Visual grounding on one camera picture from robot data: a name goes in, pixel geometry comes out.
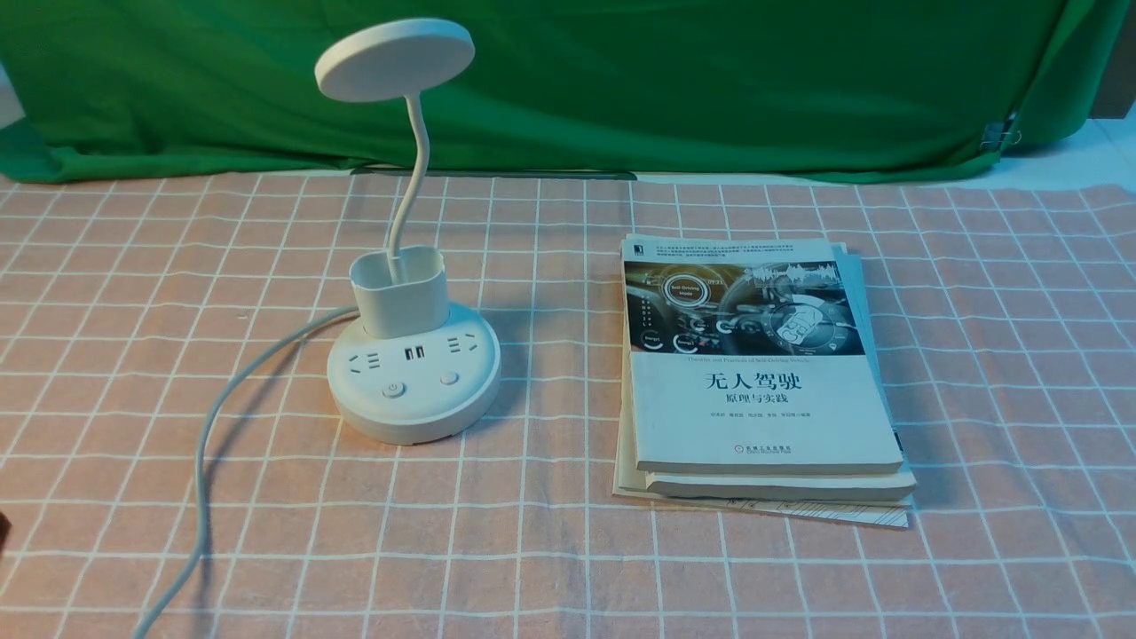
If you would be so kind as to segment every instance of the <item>car dashboard image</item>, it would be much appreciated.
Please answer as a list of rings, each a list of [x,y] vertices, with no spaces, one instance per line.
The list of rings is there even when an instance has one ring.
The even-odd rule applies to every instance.
[[[863,355],[833,262],[628,262],[632,348],[685,355]]]

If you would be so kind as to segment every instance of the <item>gray cable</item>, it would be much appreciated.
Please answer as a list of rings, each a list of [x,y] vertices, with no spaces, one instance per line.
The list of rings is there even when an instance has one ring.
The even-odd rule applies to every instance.
[[[256,358],[251,364],[245,366],[244,370],[234,375],[233,379],[229,380],[227,384],[225,384],[225,388],[222,389],[220,395],[217,396],[217,400],[214,403],[212,408],[209,410],[209,414],[206,415],[204,425],[201,428],[201,439],[198,440],[197,458],[194,459],[193,483],[198,493],[198,501],[197,501],[198,537],[197,541],[193,543],[193,551],[190,553],[190,558],[185,563],[185,567],[182,569],[181,574],[177,575],[177,579],[174,580],[174,583],[170,584],[169,589],[166,590],[166,594],[161,596],[161,599],[159,599],[158,603],[154,604],[153,608],[151,608],[150,612],[144,617],[142,617],[142,621],[139,622],[137,629],[134,630],[134,639],[145,639],[147,633],[150,632],[150,626],[152,626],[154,622],[158,621],[158,617],[161,616],[161,613],[166,609],[166,606],[169,605],[169,601],[172,601],[174,597],[177,596],[177,592],[182,589],[183,586],[185,586],[185,582],[190,580],[190,575],[193,574],[193,570],[198,566],[198,562],[201,561],[201,555],[204,554],[206,534],[208,532],[207,525],[209,521],[208,520],[209,504],[206,500],[206,490],[204,490],[206,443],[209,441],[209,433],[212,431],[212,424],[217,420],[217,414],[220,413],[222,404],[224,404],[225,400],[228,399],[228,396],[233,393],[233,390],[236,389],[236,387],[240,385],[241,382],[248,379],[248,376],[251,375],[253,371],[259,368],[265,362],[272,358],[272,356],[276,355],[285,347],[290,346],[292,342],[303,338],[308,333],[323,327],[325,324],[328,324],[341,317],[356,314],[358,312],[359,312],[358,307],[344,306],[341,308],[336,308],[335,310],[324,315],[323,317],[317,317],[316,320],[312,320],[303,327],[296,330],[286,338],[283,338],[278,342],[274,343],[268,350],[262,352],[260,357]]]

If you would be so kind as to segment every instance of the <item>round power strip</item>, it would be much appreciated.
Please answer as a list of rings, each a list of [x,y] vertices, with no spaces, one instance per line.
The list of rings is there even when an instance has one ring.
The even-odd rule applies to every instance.
[[[356,320],[327,357],[343,420],[393,445],[434,441],[479,420],[501,384],[501,342],[474,310],[450,304],[445,324],[377,340]]]

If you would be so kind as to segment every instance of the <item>desk lamp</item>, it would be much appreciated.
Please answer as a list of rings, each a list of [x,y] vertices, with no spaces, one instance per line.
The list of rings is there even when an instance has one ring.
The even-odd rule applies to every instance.
[[[501,382],[501,345],[476,312],[450,300],[435,247],[402,248],[402,227],[429,163],[419,94],[465,70],[474,42],[461,25],[396,20],[353,33],[316,64],[320,92],[343,102],[403,98],[418,157],[385,250],[351,265],[359,318],[335,340],[327,381],[343,420],[394,445],[456,434],[479,420]]]

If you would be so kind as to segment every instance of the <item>lamp head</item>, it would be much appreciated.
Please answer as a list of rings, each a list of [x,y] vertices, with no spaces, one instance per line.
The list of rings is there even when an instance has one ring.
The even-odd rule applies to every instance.
[[[469,66],[474,41],[457,23],[411,18],[340,40],[316,63],[319,91],[343,102],[377,102],[443,84]]]

